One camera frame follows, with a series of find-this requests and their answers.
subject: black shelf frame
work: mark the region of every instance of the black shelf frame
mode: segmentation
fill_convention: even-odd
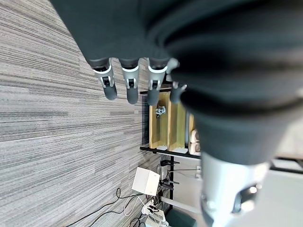
[[[156,149],[156,148],[149,148],[149,147],[140,147],[140,150],[150,151],[153,154],[169,155],[169,156],[172,156],[172,157],[177,157],[178,156],[178,157],[188,157],[188,158],[193,158],[193,159],[200,159],[200,156],[191,155],[188,152],[185,153],[185,154],[182,154],[182,153],[178,153],[178,152],[172,152],[172,151],[169,151],[167,149],[166,150],[159,150],[159,149]]]
[[[169,91],[171,91],[171,87],[161,88],[161,89],[159,90],[159,92],[169,92]],[[145,95],[145,94],[147,94],[147,92],[148,92],[148,91],[140,91],[140,95]]]
[[[294,161],[294,162],[298,163],[298,165],[303,168],[303,159],[302,158],[275,157],[275,159],[280,159],[280,160],[285,160],[285,161]],[[271,162],[270,169],[271,170],[276,170],[276,171],[293,173],[293,174],[303,174],[303,170],[295,170],[295,169],[286,169],[286,168],[275,167],[273,162]]]

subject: cable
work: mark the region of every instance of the cable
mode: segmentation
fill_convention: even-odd
[[[129,226],[128,227],[130,227],[131,226],[131,224],[132,223],[134,223],[134,222],[136,222],[135,224],[134,224],[134,226],[139,222],[139,224],[138,224],[138,226],[140,226],[141,225],[141,222],[140,222],[140,220],[142,220],[143,218],[145,218],[145,217],[148,217],[149,215],[145,215],[145,216],[143,216],[143,217],[141,217],[143,214],[141,214],[140,215],[140,217],[138,217],[138,218],[134,218],[133,220],[131,220],[131,223],[129,224]]]
[[[160,174],[160,164],[157,164],[156,166],[156,173]]]
[[[196,179],[194,176],[189,176],[189,175],[186,175],[186,174],[184,174],[184,173],[180,173],[180,172],[175,172],[175,173],[181,174],[181,175],[183,175],[183,176],[185,176],[185,177],[188,177],[188,178]]]
[[[168,170],[168,172],[175,172],[175,171],[194,171],[194,170],[200,170],[200,169],[174,169],[173,171]]]
[[[166,180],[167,180],[167,181],[169,181],[169,180],[170,180],[170,175],[169,175],[169,173],[170,173],[170,172],[169,172],[169,171],[167,171],[167,174],[166,174]]]
[[[131,200],[132,200],[133,198],[135,198],[136,196],[138,196],[138,195],[143,195],[143,194],[134,195],[134,196],[130,199],[130,201],[128,202],[128,204],[125,206],[125,208],[129,205],[129,203],[131,202]],[[101,218],[103,215],[108,214],[108,213],[122,214],[122,213],[125,211],[125,208],[124,208],[123,211],[121,211],[121,212],[108,211],[108,212],[105,212],[105,213],[99,215],[89,227],[93,226],[93,224],[95,224],[96,221],[98,221],[99,218]]]
[[[150,200],[150,196],[149,195],[145,195],[146,200]]]
[[[133,197],[133,198],[134,198],[134,197],[136,197],[136,196],[143,195],[143,194],[137,194],[137,195],[134,195],[134,196],[131,195],[131,196],[126,196],[126,197],[120,197],[120,195],[121,195],[121,188],[117,188],[116,196],[117,196],[118,198],[116,199],[116,201],[111,202],[111,203],[108,203],[108,204],[105,204],[104,206],[102,206],[102,207],[99,208],[98,210],[96,210],[96,211],[94,211],[94,212],[91,212],[90,214],[88,214],[88,215],[86,215],[86,216],[80,218],[79,220],[77,220],[77,221],[75,221],[75,222],[69,224],[69,225],[66,226],[66,227],[72,226],[72,225],[76,224],[77,222],[83,220],[84,218],[87,218],[88,216],[90,216],[90,215],[92,215],[92,214],[98,212],[98,211],[101,210],[102,208],[104,208],[104,207],[106,207],[106,206],[108,206],[108,205],[112,205],[112,204],[116,203],[119,199],[126,199],[126,198],[130,198],[130,197]]]
[[[158,197],[158,195],[159,195],[159,192],[157,192],[157,194],[156,194],[156,196],[155,196],[155,198],[154,198],[154,204],[155,204],[155,205],[158,205],[158,204],[159,204],[159,197]]]
[[[137,196],[137,200],[136,200],[136,202],[134,203],[134,207],[133,207],[132,211],[131,211],[129,214],[126,214],[126,212],[125,212],[126,206],[125,206],[125,205],[126,205],[128,199],[125,201],[125,204],[124,204],[124,215],[125,215],[126,217],[128,217],[128,216],[130,216],[130,215],[132,214],[132,212],[133,212],[133,210],[134,210],[134,208],[135,208],[135,206],[136,206],[136,203],[137,203],[138,199],[141,201],[141,203],[143,204],[143,206],[145,206],[144,202],[140,199],[139,196]]]

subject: white box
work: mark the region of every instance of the white box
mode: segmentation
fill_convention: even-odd
[[[159,174],[151,170],[138,167],[132,189],[146,195],[156,196],[159,180]]]

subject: white wall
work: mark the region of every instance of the white wall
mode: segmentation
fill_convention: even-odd
[[[199,160],[175,158],[181,164],[175,169],[195,168]],[[202,181],[196,180],[195,171],[184,171],[185,177],[175,173],[174,200],[200,208]],[[205,227],[203,218],[185,210]],[[257,207],[251,213],[234,221],[230,227],[302,227],[303,226],[303,175],[270,171],[260,192]]]

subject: gray carpet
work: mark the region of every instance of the gray carpet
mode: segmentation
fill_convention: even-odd
[[[48,1],[0,1],[0,31],[0,226],[66,226],[114,201],[118,187],[132,193],[137,166],[155,169],[160,156],[139,150],[144,102],[128,104],[117,60],[118,98],[108,101]],[[145,62],[140,76],[146,89]],[[94,226],[126,227],[138,214]]]

